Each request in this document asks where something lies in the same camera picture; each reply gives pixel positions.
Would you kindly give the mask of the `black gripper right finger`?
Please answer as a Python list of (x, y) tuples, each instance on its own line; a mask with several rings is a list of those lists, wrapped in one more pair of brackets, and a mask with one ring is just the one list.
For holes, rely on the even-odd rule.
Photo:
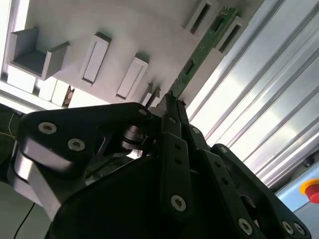
[(201, 131), (189, 124), (185, 104), (177, 101), (182, 136), (191, 163), (207, 183), (218, 214), (213, 236), (222, 239), (310, 239), (305, 224), (225, 145), (209, 147)]

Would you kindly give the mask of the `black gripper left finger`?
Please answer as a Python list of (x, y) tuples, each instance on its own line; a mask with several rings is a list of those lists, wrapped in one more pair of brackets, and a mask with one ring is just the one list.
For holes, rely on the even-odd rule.
[(155, 108), (121, 103), (25, 115), (8, 169), (16, 192), (53, 220), (85, 187), (86, 171), (104, 158), (141, 150), (160, 161), (160, 209), (184, 221), (193, 214), (184, 102), (166, 94)]

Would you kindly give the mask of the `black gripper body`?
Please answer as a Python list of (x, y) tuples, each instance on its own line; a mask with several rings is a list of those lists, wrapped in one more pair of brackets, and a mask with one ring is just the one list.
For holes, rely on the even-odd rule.
[(193, 214), (179, 221), (160, 209), (160, 162), (147, 156), (72, 195), (59, 209), (49, 239), (220, 239), (213, 236), (217, 201), (191, 163)]

